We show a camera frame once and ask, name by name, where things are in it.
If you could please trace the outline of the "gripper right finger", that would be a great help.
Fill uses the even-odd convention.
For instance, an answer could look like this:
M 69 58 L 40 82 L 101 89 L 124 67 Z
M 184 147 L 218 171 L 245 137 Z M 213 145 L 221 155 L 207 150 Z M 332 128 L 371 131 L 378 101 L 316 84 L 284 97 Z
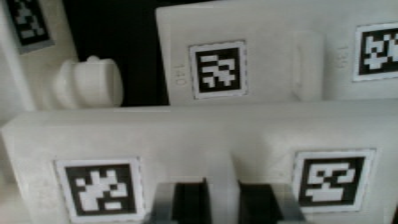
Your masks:
M 280 183 L 237 183 L 237 224 L 305 224 L 291 186 Z

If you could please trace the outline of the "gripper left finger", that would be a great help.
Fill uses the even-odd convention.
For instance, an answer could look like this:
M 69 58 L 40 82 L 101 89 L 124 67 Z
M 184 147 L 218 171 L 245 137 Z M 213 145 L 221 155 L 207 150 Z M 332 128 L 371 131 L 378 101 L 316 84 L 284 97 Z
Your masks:
M 211 224 L 205 180 L 158 184 L 145 224 Z

